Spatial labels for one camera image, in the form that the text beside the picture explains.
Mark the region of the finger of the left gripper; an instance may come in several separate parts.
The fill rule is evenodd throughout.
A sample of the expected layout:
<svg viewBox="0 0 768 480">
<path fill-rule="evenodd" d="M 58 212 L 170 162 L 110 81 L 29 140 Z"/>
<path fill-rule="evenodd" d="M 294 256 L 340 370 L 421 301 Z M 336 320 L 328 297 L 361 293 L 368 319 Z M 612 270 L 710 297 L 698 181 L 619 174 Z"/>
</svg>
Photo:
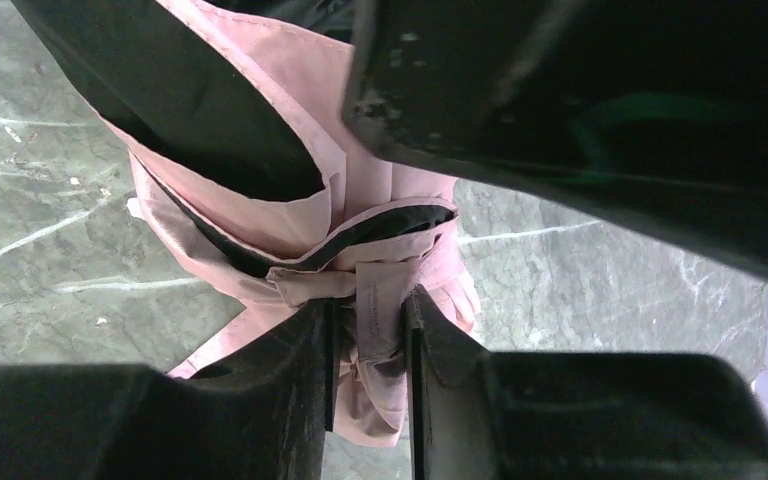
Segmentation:
<svg viewBox="0 0 768 480">
<path fill-rule="evenodd" d="M 768 1 L 360 1 L 342 117 L 768 281 Z"/>
</svg>

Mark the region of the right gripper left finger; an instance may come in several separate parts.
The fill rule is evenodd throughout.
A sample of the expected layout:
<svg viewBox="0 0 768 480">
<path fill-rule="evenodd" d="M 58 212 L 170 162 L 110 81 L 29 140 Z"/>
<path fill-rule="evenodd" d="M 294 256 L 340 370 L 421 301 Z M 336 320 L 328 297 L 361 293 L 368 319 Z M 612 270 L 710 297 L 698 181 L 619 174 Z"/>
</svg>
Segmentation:
<svg viewBox="0 0 768 480">
<path fill-rule="evenodd" d="M 336 345 L 334 303 L 311 301 L 190 379 L 0 366 L 0 479 L 317 479 Z"/>
</svg>

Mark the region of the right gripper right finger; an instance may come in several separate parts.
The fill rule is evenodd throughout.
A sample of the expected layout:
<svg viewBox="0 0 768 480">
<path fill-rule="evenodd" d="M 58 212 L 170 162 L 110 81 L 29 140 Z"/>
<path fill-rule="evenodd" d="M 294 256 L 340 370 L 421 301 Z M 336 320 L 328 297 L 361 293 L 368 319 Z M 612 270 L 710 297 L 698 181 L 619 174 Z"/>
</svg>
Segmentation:
<svg viewBox="0 0 768 480">
<path fill-rule="evenodd" d="M 490 351 L 403 305 L 417 479 L 768 479 L 768 420 L 701 354 Z"/>
</svg>

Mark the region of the pink folding umbrella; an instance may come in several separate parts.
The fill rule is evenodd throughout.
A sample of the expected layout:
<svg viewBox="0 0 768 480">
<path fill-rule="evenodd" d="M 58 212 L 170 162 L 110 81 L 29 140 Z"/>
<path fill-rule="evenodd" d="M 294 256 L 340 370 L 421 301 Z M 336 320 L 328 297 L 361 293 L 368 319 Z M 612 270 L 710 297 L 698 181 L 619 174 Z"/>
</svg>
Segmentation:
<svg viewBox="0 0 768 480">
<path fill-rule="evenodd" d="M 470 331 L 455 179 L 369 153 L 339 117 L 350 1 L 19 1 L 64 75 L 123 142 L 143 219 L 189 273 L 244 309 L 172 375 L 314 299 L 342 301 L 334 432 L 391 447 L 408 408 L 400 311 L 424 288 Z"/>
</svg>

